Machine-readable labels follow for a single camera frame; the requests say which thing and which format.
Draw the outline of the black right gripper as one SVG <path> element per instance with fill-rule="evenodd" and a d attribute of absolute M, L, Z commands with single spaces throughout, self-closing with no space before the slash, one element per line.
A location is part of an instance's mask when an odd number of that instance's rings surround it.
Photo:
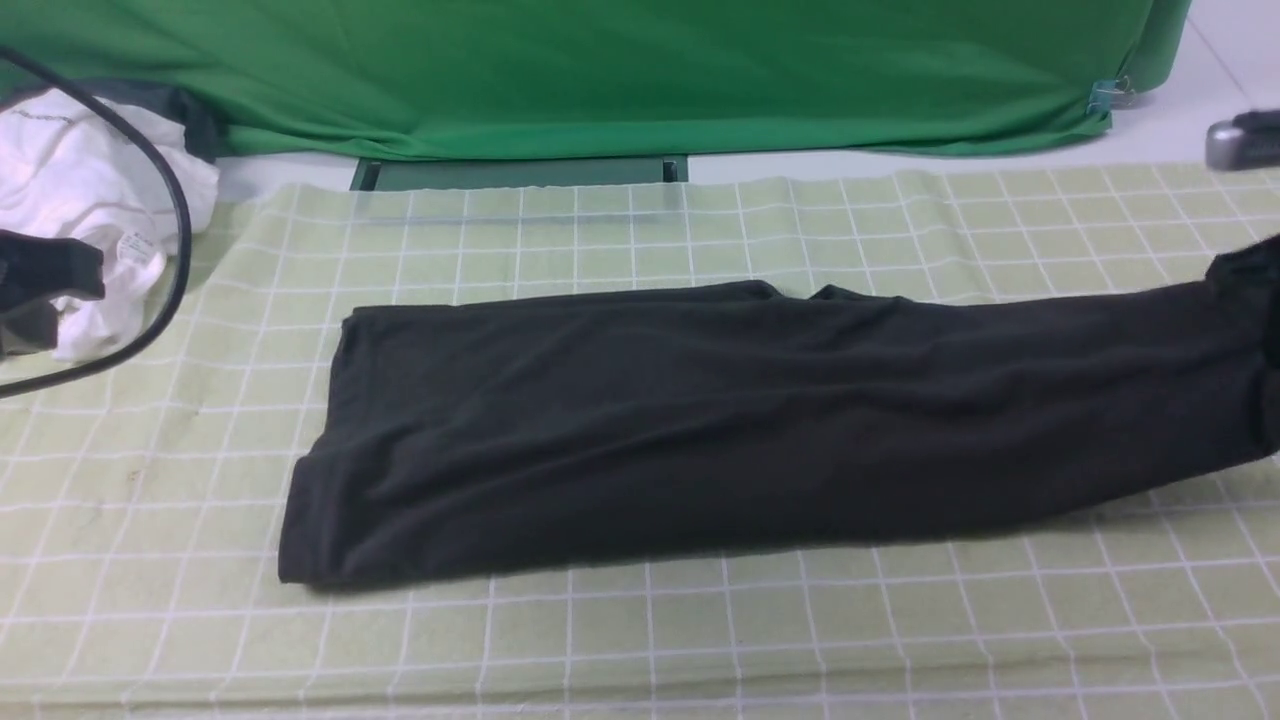
<path fill-rule="evenodd" d="M 1217 255 L 1210 288 L 1229 319 L 1254 336 L 1266 364 L 1279 368 L 1279 237 Z"/>

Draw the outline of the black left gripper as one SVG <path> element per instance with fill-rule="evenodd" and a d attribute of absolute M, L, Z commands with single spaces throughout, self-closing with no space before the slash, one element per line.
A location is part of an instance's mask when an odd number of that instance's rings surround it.
<path fill-rule="evenodd" d="M 105 297 L 104 254 L 79 240 L 1 232 L 1 356 L 58 346 L 60 299 Z"/>

